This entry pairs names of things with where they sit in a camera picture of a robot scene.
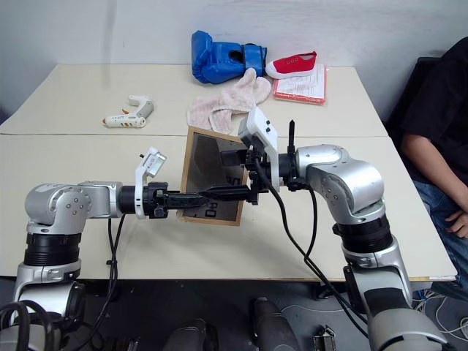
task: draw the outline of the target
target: picture frame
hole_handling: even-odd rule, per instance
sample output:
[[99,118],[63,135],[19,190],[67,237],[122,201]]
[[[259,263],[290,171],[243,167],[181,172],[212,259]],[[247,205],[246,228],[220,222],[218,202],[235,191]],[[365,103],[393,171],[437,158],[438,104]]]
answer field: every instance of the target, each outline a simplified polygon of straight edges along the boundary
[[[201,192],[212,186],[245,185],[243,165],[224,166],[222,151],[246,149],[239,137],[189,127],[182,171],[181,192]],[[239,226],[243,201],[212,200],[205,208],[178,210],[185,222]]]

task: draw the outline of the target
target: white wall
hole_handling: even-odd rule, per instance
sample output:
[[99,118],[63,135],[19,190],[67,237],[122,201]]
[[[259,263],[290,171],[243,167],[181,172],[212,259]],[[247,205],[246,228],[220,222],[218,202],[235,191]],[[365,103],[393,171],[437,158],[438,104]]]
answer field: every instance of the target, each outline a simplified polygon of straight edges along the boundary
[[0,109],[13,113],[57,63],[189,63],[197,29],[268,59],[316,50],[356,66],[385,119],[415,59],[468,36],[468,1],[0,0]]

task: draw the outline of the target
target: human hand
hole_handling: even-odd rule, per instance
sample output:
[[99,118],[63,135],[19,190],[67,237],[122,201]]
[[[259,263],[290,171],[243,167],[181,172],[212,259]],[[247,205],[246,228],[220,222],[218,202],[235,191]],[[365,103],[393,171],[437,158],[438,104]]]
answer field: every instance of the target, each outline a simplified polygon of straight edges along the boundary
[[450,228],[445,228],[445,230],[449,233],[454,233],[459,238],[468,238],[468,213],[460,210],[445,220],[449,222],[455,219],[455,223]]

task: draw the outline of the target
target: red sneaker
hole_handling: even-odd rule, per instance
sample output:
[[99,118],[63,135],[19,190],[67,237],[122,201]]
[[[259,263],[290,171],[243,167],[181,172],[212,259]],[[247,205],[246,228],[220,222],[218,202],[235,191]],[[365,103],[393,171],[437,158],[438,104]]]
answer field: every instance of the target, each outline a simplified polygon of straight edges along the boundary
[[298,55],[281,58],[268,62],[265,67],[267,74],[276,79],[311,75],[315,65],[317,53],[300,53]]

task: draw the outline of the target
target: pink towel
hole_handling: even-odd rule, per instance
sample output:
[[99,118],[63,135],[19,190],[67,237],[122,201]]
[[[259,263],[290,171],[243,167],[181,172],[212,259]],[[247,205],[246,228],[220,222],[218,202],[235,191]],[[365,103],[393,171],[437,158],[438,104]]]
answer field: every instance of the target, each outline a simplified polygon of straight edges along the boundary
[[231,115],[248,113],[270,94],[271,84],[258,77],[253,68],[232,87],[221,91],[217,97],[198,97],[187,113],[187,123],[204,129],[230,134],[233,130]]

